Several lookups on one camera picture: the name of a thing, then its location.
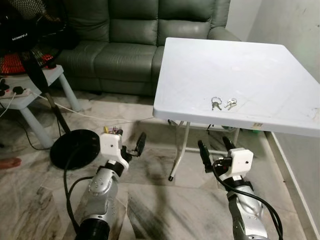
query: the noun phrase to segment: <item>baseboard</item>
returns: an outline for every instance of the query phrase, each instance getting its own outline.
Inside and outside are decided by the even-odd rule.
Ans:
[[[289,191],[307,239],[320,240],[320,234],[316,228],[310,209],[275,134],[273,132],[265,132],[265,135],[282,177],[285,180],[286,187]]]

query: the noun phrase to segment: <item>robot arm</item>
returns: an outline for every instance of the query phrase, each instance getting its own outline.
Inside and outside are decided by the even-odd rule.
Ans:
[[[213,165],[209,157],[209,151],[202,141],[198,142],[205,172],[214,170],[219,178],[228,186],[242,192],[253,194],[250,182],[244,181],[243,177],[251,169],[253,153],[244,148],[235,148],[232,143],[226,143],[228,156],[221,157]],[[268,240],[267,231],[262,222],[263,205],[258,200],[235,193],[230,189],[227,199],[229,210],[233,220],[233,237],[235,240]]]
[[[135,150],[127,151],[122,145],[121,134],[122,130],[100,136],[101,153],[108,160],[105,166],[99,167],[88,185],[88,202],[75,240],[107,240],[109,237],[116,217],[119,178],[128,170],[132,156],[141,155],[146,141],[146,134],[142,133]]]

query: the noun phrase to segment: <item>fan base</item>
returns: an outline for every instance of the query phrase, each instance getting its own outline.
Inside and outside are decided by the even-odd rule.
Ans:
[[[67,161],[73,160],[68,165],[68,170],[83,168],[91,163],[100,152],[99,136],[90,130],[78,129],[66,133],[58,138],[50,150],[50,158],[53,165],[59,169],[65,169]]]

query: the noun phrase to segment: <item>sticker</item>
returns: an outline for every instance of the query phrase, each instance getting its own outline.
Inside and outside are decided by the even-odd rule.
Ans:
[[[254,129],[254,130],[260,130],[261,128],[262,128],[262,125],[263,125],[263,123],[258,123],[258,122],[256,122],[256,123],[254,123],[253,125],[252,125],[252,129]]]
[[[233,176],[232,178],[233,178],[233,180],[235,180],[235,181],[241,180],[241,176],[239,176],[239,175],[238,175],[238,176]]]

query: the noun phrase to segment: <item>table leg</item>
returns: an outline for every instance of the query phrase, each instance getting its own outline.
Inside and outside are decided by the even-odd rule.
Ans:
[[[169,125],[173,125],[173,126],[178,126],[178,124],[177,124],[175,121],[170,120],[170,119],[168,119],[168,124],[169,124]]]
[[[68,99],[69,103],[71,104],[72,109],[76,112],[79,112],[82,109],[82,107],[81,107],[78,99],[76,98],[74,92],[72,91],[65,75],[61,74],[59,76],[59,80],[60,80],[61,86],[64,90],[64,93],[66,95],[66,98]]]
[[[40,122],[36,119],[36,117],[32,114],[32,112],[29,110],[29,108],[23,108],[20,109],[21,114],[23,115],[26,122],[31,127],[32,131],[36,135],[36,137],[39,139],[40,143],[44,148],[50,148],[54,141],[52,138],[47,134],[45,129],[42,127]]]
[[[237,128],[235,130],[235,134],[234,134],[234,138],[233,138],[233,144],[235,146],[237,146],[237,141],[238,141],[238,137],[239,137],[239,132],[240,132],[240,128]]]
[[[183,122],[180,122],[179,124],[179,128],[181,128],[183,125]],[[176,159],[175,159],[175,164],[173,166],[173,169],[170,173],[170,176],[169,176],[169,181],[172,181],[176,175],[176,171],[178,169],[178,166],[180,164],[180,161],[181,159],[184,157],[184,154],[185,154],[185,151],[186,151],[186,147],[187,147],[187,141],[188,141],[188,135],[189,135],[189,129],[190,129],[190,122],[188,121],[186,123],[186,126],[185,126],[185,130],[184,130],[184,138],[183,138],[183,144],[182,144],[182,149],[179,150],[177,148],[177,151],[179,152]]]
[[[187,152],[200,153],[200,149],[199,148],[195,148],[195,147],[186,147],[185,150]],[[208,152],[210,154],[212,154],[212,155],[223,155],[223,156],[227,156],[228,155],[227,151],[218,151],[218,150],[208,149]]]

